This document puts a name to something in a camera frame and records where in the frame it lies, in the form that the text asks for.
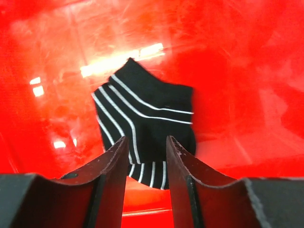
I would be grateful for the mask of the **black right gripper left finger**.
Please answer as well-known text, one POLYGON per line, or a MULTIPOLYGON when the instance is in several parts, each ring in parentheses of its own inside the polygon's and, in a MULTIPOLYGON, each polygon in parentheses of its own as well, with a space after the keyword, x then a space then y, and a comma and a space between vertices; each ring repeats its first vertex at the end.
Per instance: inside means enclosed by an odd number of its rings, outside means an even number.
POLYGON ((59 180, 33 173, 1 175, 1 227, 120 227, 128 149, 128 139, 121 137, 101 156, 59 180))

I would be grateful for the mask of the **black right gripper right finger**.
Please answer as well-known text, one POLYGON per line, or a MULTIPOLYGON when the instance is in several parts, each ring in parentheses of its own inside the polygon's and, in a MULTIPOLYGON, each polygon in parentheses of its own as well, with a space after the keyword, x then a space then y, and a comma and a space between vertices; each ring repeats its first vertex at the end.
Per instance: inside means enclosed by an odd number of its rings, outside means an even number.
POLYGON ((176 228, 301 228, 302 178, 241 178, 216 171, 174 137, 166 142, 176 228))

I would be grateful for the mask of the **black striped sock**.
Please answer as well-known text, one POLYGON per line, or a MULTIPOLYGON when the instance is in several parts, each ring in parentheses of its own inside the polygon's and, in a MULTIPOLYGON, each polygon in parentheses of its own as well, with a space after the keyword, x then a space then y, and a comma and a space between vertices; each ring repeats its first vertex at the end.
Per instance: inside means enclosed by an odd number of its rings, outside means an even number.
POLYGON ((192 95, 192 87, 163 82, 132 58, 92 93, 104 148, 123 136, 129 140, 130 178, 150 188, 169 188, 167 137, 196 151, 192 95))

